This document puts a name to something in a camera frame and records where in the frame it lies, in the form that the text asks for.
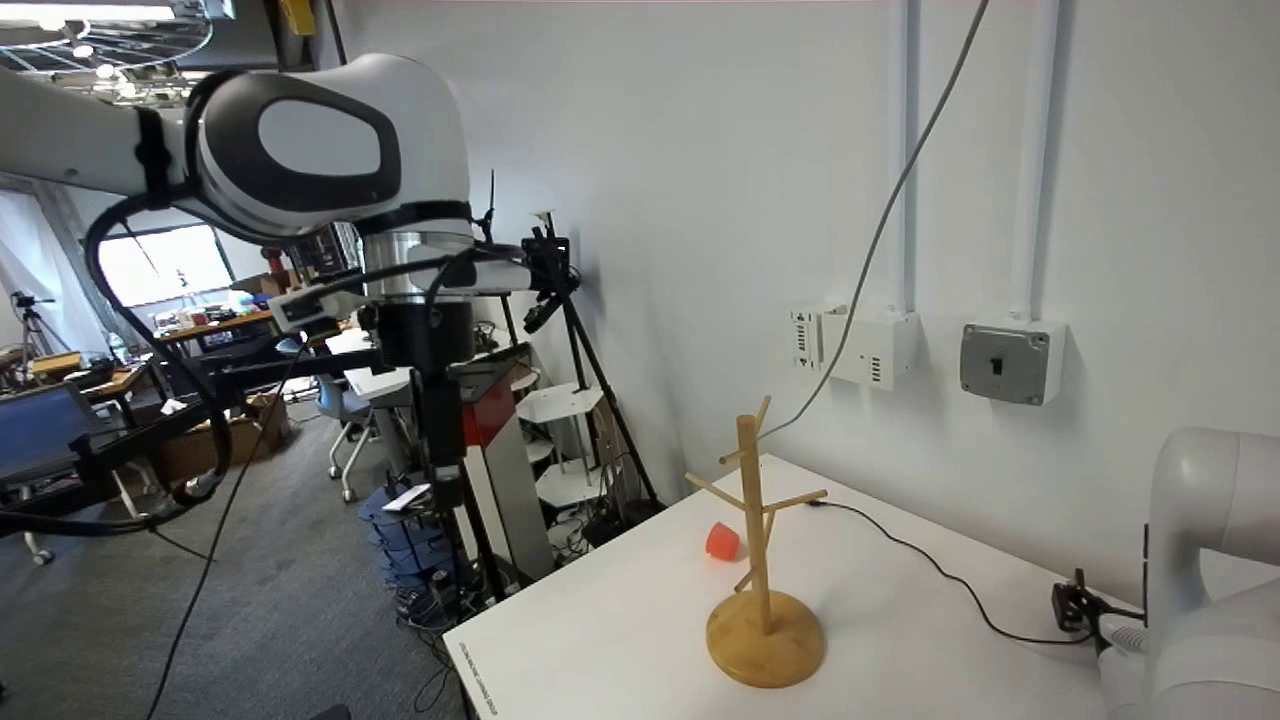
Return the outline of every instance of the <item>wall outlet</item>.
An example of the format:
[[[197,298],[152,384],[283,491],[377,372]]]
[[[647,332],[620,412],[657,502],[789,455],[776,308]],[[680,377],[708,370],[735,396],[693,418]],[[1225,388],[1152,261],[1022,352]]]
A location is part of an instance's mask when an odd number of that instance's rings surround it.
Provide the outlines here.
[[[849,308],[796,312],[796,363],[828,370],[841,348],[843,321]],[[911,372],[916,348],[916,312],[855,312],[832,377],[859,388],[896,388]]]
[[[960,388],[1000,406],[1050,406],[1062,394],[1066,323],[964,323]]]

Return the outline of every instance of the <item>floor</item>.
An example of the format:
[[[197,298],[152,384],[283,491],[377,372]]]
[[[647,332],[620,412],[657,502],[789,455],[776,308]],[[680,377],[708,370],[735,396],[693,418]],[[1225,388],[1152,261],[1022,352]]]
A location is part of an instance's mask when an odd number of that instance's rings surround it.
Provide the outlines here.
[[[292,406],[292,445],[247,469],[156,717],[466,717],[453,673],[395,623],[362,503],[326,482],[334,421]],[[380,460],[358,463],[370,490]],[[163,531],[210,548],[222,495]],[[202,562],[156,536],[0,542],[0,717],[147,717]]]

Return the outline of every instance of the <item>white table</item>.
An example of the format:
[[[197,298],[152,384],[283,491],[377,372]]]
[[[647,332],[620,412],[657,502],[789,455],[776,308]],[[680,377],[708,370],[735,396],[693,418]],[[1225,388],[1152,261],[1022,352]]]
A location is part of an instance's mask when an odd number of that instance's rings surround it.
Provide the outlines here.
[[[995,623],[1056,636],[1054,574],[766,455],[766,502],[828,490],[978,585]],[[746,578],[706,556],[746,531],[708,491],[443,636],[479,717],[506,720],[1102,720],[1092,650],[995,640],[964,588],[836,508],[779,511],[774,585],[828,629],[826,668],[796,690],[746,690],[708,650],[708,612]]]

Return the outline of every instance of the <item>window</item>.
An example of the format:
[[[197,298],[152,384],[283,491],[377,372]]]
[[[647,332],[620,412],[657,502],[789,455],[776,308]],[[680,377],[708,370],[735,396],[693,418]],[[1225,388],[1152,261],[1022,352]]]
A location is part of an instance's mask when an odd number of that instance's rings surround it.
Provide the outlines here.
[[[210,224],[115,235],[101,256],[119,303],[156,303],[233,286],[228,261]]]

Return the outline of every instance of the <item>wooden dowel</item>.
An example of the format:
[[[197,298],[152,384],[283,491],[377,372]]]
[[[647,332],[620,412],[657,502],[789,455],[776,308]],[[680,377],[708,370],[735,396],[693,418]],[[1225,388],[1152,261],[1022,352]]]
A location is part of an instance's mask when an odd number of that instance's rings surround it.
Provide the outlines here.
[[[774,542],[774,520],[776,520],[776,511],[766,511],[766,552],[768,552],[768,542]]]
[[[807,502],[820,502],[820,495],[828,495],[828,491],[789,495],[789,502],[766,503],[766,511],[796,508],[796,503],[807,503]]]
[[[746,508],[746,502],[735,502],[735,495],[729,495],[726,490],[715,490],[715,483],[706,483],[701,476],[693,476],[693,474],[683,474],[683,482],[693,483],[693,490],[701,490],[701,491],[712,491],[712,495],[722,495],[726,503],[733,503],[733,508]]]
[[[766,430],[768,406],[774,406],[774,396],[766,396],[766,401],[759,401],[759,412],[755,412],[755,432]]]
[[[759,491],[759,426],[755,418],[735,421],[735,454],[742,454],[742,476],[746,476],[746,516],[749,516],[749,548],[751,548],[751,591],[755,591],[755,619],[759,634],[774,634],[768,612],[768,536],[766,536],[766,491]]]

